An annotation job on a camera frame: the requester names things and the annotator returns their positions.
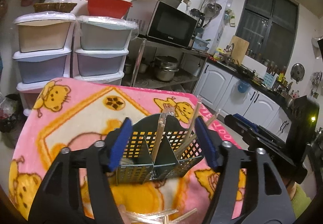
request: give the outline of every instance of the microwave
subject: microwave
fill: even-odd
[[[155,0],[132,2],[127,21],[136,22],[139,34],[187,48],[197,21],[189,15]]]

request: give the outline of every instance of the cutting board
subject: cutting board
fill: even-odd
[[[248,49],[249,42],[234,35],[231,39],[230,44],[232,43],[235,44],[235,47],[233,48],[233,52],[232,52],[232,59],[235,60],[235,63],[238,60],[239,63],[241,64],[245,56],[245,53]]]

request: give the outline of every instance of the pink tablecloth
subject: pink tablecloth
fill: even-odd
[[[196,103],[197,98],[186,93],[98,85],[68,78],[50,81],[38,97],[14,152],[9,173],[12,203],[27,219],[36,191],[63,147],[87,148],[119,127],[125,117],[136,123],[169,105],[175,107],[176,117],[187,128]],[[205,120],[212,116],[204,106],[200,114]],[[209,128],[237,145],[219,122]],[[137,213],[177,208],[180,211],[177,216],[197,208],[198,212],[185,221],[196,224],[202,222],[218,180],[218,174],[205,160],[183,178],[143,185],[115,185],[111,175],[109,181],[118,205],[124,204],[127,210]],[[93,218],[84,172],[80,184],[85,213]],[[244,185],[245,174],[241,170],[234,218],[241,212]]]

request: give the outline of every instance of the silver bolt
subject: silver bolt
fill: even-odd
[[[229,142],[229,141],[223,141],[222,146],[224,146],[224,147],[232,147],[232,143]]]
[[[71,150],[68,148],[68,147],[64,147],[62,150],[61,150],[61,153],[62,154],[67,154],[69,153]]]
[[[264,155],[264,154],[266,154],[266,150],[264,150],[263,148],[257,148],[257,149],[256,149],[256,152],[257,152],[259,155]]]
[[[94,143],[94,146],[95,147],[103,147],[104,146],[104,141],[100,140],[100,141],[96,141]]]

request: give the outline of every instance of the black kettle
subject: black kettle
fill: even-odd
[[[205,14],[198,9],[190,10],[191,16],[197,21],[195,28],[201,28],[204,24]]]

